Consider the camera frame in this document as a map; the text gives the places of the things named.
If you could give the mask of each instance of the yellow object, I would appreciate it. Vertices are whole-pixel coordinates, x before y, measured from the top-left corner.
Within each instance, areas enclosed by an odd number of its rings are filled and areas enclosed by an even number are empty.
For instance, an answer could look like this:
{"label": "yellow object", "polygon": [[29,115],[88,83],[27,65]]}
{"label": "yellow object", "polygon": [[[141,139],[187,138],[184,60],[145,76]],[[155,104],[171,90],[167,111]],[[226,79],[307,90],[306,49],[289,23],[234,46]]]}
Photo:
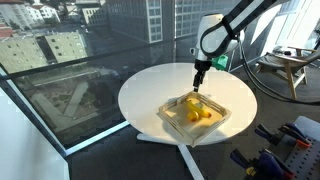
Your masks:
{"label": "yellow object", "polygon": [[191,111],[196,111],[200,116],[205,117],[205,118],[210,118],[211,117],[211,113],[199,108],[198,106],[194,105],[192,103],[191,100],[187,100],[187,107],[191,110]]}
{"label": "yellow object", "polygon": [[250,176],[256,175],[256,171],[254,170],[254,167],[248,167],[248,168],[246,169],[246,173],[247,173],[248,175],[250,175]]}
{"label": "yellow object", "polygon": [[187,114],[187,118],[189,121],[195,122],[199,119],[199,114],[196,111],[189,111]]}

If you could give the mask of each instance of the tree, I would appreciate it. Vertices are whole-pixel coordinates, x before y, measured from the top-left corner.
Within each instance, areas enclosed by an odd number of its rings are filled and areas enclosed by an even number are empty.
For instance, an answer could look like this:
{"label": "tree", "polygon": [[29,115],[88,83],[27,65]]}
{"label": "tree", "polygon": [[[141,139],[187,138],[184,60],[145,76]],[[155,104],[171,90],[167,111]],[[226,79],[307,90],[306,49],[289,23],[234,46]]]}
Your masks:
{"label": "tree", "polygon": [[55,27],[59,24],[56,18],[47,18],[44,19],[44,23],[50,25],[51,27]]}
{"label": "tree", "polygon": [[30,29],[28,26],[25,26],[25,27],[24,27],[24,30],[25,30],[25,31],[28,31],[28,30],[31,30],[31,29]]}
{"label": "tree", "polygon": [[46,2],[46,4],[49,4],[55,9],[59,9],[60,1],[59,0],[49,0],[49,2]]}
{"label": "tree", "polygon": [[13,22],[12,20],[10,20],[10,26],[14,30],[20,29],[20,26],[17,23]]}

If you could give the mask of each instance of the glass facade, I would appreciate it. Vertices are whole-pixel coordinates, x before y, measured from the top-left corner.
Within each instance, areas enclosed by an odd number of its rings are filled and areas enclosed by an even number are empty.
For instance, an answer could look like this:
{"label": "glass facade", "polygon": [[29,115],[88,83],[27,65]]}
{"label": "glass facade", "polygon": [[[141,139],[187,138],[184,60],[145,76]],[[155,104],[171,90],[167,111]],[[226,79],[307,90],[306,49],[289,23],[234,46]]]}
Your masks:
{"label": "glass facade", "polygon": [[[189,49],[197,43],[201,17],[227,14],[240,0],[58,2],[0,3],[0,63],[39,121],[68,149],[125,121],[118,93],[133,74],[194,62]],[[58,19],[17,20],[22,10],[36,17],[32,13],[41,16],[47,6]]]}

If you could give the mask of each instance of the table base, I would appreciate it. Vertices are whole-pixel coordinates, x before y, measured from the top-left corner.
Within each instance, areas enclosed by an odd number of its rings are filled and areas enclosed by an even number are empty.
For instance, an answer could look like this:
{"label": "table base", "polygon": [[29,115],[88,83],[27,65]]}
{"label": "table base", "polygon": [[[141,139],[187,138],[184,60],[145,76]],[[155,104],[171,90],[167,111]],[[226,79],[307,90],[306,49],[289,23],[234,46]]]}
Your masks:
{"label": "table base", "polygon": [[156,143],[162,143],[162,144],[170,144],[170,145],[176,145],[178,146],[180,153],[184,159],[184,162],[187,164],[189,171],[195,180],[204,180],[197,164],[195,163],[194,159],[192,158],[188,148],[184,144],[178,144],[178,143],[173,143],[169,141],[163,141],[154,137],[150,137],[148,135],[145,135],[143,133],[140,133],[137,135],[137,139],[142,140],[142,141],[150,141],[150,142],[156,142]]}

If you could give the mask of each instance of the yellow fruit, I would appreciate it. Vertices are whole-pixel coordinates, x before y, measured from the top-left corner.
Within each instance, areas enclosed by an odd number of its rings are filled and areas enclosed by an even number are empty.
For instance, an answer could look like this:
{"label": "yellow fruit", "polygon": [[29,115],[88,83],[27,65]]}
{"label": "yellow fruit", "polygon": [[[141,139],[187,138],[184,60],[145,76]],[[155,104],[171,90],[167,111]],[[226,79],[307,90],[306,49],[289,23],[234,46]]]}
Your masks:
{"label": "yellow fruit", "polygon": [[196,111],[200,116],[205,117],[205,118],[210,118],[211,117],[211,113],[199,108],[198,106],[194,105],[192,103],[191,100],[187,100],[187,107],[191,110],[191,111]]}
{"label": "yellow fruit", "polygon": [[196,111],[189,111],[187,114],[187,119],[189,121],[195,122],[199,119],[199,114]]}

